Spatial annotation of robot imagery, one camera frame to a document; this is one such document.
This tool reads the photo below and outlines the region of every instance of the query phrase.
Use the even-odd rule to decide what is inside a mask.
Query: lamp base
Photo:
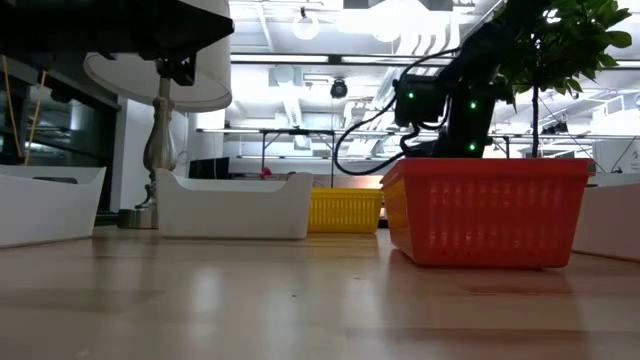
[[[120,229],[157,229],[158,208],[121,209],[118,213]]]

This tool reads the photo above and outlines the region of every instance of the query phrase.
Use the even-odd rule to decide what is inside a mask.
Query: white lampshade
[[[229,17],[228,0],[180,1]],[[230,53],[229,37],[198,52],[195,85],[183,87],[171,82],[171,99],[176,104],[176,111],[209,112],[231,104]],[[116,60],[89,54],[84,69],[95,82],[129,99],[151,104],[158,95],[160,77],[155,63],[144,61],[137,54],[118,54]]]

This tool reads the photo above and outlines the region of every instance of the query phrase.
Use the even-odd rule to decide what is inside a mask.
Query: camera
[[[344,82],[344,79],[335,79],[333,80],[333,85],[331,86],[331,97],[334,99],[343,99],[347,96],[347,92],[349,88],[347,88],[347,84]]]

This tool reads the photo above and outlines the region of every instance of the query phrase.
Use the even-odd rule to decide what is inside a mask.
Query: red basket
[[[569,262],[588,159],[406,159],[382,179],[391,240],[423,266]]]

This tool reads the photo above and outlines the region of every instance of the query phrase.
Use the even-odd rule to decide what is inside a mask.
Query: white basket
[[[573,250],[640,261],[640,184],[585,189]]]
[[[0,166],[0,247],[90,237],[104,174],[104,168]]]
[[[165,237],[304,239],[311,174],[288,181],[195,180],[156,170],[158,222]]]

